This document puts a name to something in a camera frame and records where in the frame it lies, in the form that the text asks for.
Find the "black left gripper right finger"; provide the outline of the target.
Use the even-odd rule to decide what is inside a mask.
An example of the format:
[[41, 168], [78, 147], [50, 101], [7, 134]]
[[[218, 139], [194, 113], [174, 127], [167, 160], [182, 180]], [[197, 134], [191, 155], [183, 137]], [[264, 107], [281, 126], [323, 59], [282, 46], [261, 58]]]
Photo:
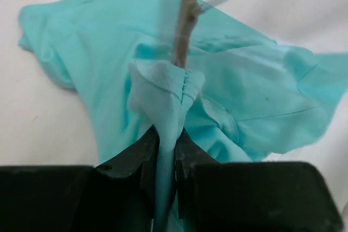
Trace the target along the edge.
[[175, 168], [185, 231], [343, 230], [324, 178], [309, 163], [220, 163], [183, 131]]

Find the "grey clothes hanger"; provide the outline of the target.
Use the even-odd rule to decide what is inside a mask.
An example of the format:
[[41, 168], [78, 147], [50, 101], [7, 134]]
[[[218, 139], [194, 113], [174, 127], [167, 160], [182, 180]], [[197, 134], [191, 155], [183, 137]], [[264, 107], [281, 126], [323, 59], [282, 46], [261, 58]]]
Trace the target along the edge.
[[201, 13], [198, 0], [181, 0], [172, 63], [185, 68], [192, 31]]

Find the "teal t shirt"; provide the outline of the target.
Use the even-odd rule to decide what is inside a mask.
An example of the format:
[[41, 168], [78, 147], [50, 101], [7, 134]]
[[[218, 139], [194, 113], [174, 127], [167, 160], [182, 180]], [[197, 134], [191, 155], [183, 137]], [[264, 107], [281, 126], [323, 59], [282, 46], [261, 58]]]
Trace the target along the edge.
[[218, 9], [171, 63], [181, 0], [62, 0], [23, 7], [20, 46], [76, 90], [106, 161], [151, 126], [160, 137], [155, 231], [182, 231], [173, 187], [182, 130], [220, 162], [261, 161], [325, 132], [347, 90], [347, 54], [279, 45]]

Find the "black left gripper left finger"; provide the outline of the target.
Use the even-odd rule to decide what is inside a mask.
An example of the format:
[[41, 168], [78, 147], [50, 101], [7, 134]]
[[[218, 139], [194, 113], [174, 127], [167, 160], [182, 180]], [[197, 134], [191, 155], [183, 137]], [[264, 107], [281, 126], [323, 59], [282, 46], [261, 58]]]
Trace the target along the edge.
[[154, 127], [105, 163], [1, 167], [1, 231], [150, 231]]

